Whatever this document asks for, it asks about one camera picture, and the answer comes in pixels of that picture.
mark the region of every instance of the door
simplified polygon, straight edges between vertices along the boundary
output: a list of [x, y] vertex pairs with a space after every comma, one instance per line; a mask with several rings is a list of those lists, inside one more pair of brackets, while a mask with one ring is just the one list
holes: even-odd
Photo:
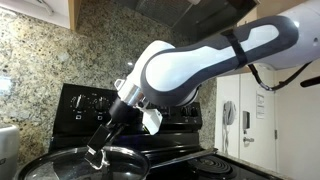
[[[274, 72], [256, 67], [262, 81], [274, 85]], [[262, 89], [251, 73], [240, 75], [240, 159], [276, 171], [274, 103], [274, 93]], [[244, 112], [250, 117], [250, 128], [246, 130]]]

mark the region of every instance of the black strap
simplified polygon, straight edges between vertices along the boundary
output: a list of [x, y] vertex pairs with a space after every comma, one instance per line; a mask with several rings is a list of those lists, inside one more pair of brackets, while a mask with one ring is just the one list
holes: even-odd
[[234, 52], [236, 53], [237, 59], [239, 61], [239, 65], [237, 69], [242, 68], [248, 63], [247, 55], [241, 47], [241, 44], [238, 38], [234, 35], [233, 29], [229, 29], [221, 33], [221, 35], [225, 36], [229, 43], [231, 44]]

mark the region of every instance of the stove control panel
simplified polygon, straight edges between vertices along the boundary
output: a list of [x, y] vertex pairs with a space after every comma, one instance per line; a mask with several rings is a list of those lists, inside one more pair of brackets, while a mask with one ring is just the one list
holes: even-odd
[[[110, 121], [109, 109], [117, 98], [114, 90], [64, 84], [54, 122], [53, 136], [90, 136], [100, 126]], [[186, 132], [201, 129], [202, 118], [199, 103], [185, 107], [162, 107], [148, 105], [158, 109], [162, 116], [161, 132]], [[133, 111], [136, 117], [130, 120], [130, 127], [124, 133], [147, 133], [142, 125], [143, 114]]]

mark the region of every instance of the black cable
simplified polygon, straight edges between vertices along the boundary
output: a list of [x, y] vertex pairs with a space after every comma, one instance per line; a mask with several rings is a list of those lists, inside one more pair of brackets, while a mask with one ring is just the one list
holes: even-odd
[[309, 64], [311, 64], [311, 62], [303, 65], [297, 72], [295, 72], [292, 76], [290, 76], [288, 79], [286, 79], [285, 81], [280, 81], [278, 85], [274, 86], [274, 87], [269, 87], [266, 84], [264, 84], [262, 82], [262, 80], [259, 77], [258, 71], [255, 68], [255, 66], [253, 64], [249, 64], [248, 67], [250, 68], [253, 76], [255, 77], [256, 81], [258, 82], [258, 84], [265, 90], [267, 91], [276, 91], [279, 90], [283, 87], [285, 87], [286, 85], [288, 85], [289, 83], [291, 83], [291, 81], [293, 81], [295, 78], [297, 78], [299, 76], [299, 74], [306, 68], [309, 66]]

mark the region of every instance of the cabinet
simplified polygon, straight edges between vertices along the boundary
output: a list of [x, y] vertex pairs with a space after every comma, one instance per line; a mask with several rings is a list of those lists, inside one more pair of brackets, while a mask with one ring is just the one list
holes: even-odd
[[38, 0], [0, 0], [0, 7], [71, 30], [76, 29], [81, 0], [45, 0], [45, 3], [54, 11], [52, 15]]

